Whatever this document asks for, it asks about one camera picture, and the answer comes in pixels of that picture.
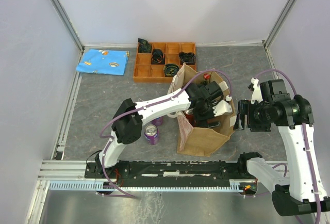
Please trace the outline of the tan canvas tote bag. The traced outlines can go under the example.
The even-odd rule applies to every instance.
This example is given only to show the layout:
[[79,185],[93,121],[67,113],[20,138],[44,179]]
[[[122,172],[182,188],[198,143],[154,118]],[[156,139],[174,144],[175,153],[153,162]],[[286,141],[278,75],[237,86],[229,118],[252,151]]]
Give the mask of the tan canvas tote bag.
[[[224,93],[224,98],[230,96],[230,87],[220,76],[221,73],[215,71],[208,71],[208,73],[211,75],[210,81],[215,81],[220,86]],[[221,125],[211,129],[192,126],[186,119],[183,111],[168,114],[171,118],[176,117],[178,121],[179,138],[177,153],[209,157],[229,141],[231,135],[234,133],[234,123],[236,120],[233,100],[231,100],[230,104],[233,112],[212,118],[211,121],[219,120]]]

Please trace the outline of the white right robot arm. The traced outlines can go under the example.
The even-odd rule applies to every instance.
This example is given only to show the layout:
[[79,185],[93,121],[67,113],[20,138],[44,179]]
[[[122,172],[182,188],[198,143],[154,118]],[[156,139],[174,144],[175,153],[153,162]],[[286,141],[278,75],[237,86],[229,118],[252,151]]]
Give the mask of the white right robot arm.
[[287,170],[285,177],[274,170],[257,152],[242,153],[237,173],[253,175],[271,193],[281,216],[329,211],[329,195],[322,184],[314,150],[314,118],[309,101],[301,95],[291,97],[282,79],[260,83],[252,78],[250,100],[238,102],[234,128],[270,132],[275,124],[284,143]]

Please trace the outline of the red cola can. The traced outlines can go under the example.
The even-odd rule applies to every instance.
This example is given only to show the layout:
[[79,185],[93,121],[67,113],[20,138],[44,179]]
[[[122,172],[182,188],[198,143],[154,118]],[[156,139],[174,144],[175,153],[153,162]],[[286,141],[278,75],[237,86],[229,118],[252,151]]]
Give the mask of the red cola can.
[[189,123],[194,126],[195,125],[195,120],[194,120],[194,115],[193,115],[193,109],[188,109],[184,111],[184,115],[186,119],[189,121]]

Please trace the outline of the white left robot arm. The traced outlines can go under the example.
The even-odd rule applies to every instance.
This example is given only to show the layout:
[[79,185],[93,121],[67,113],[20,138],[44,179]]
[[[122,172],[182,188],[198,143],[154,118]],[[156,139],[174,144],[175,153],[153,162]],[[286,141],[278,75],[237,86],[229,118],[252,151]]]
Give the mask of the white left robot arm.
[[233,109],[217,82],[188,83],[173,93],[143,102],[126,99],[104,127],[111,127],[111,133],[106,136],[109,140],[105,148],[95,158],[96,172],[104,178],[110,177],[120,154],[128,144],[140,138],[144,125],[167,114],[187,110],[192,110],[197,127],[211,127],[208,120],[231,113]]

